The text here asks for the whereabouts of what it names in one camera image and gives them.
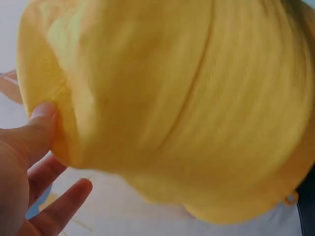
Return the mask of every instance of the yellow cloth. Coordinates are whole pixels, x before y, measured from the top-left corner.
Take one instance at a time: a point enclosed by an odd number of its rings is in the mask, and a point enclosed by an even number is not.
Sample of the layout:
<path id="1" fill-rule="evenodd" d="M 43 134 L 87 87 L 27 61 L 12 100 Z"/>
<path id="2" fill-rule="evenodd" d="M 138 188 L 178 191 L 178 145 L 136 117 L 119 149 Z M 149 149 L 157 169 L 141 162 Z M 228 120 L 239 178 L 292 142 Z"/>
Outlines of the yellow cloth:
<path id="1" fill-rule="evenodd" d="M 60 112 L 53 153 L 146 199 L 233 223 L 315 159 L 314 65 L 281 0 L 33 0 L 18 36 L 28 114 Z"/>

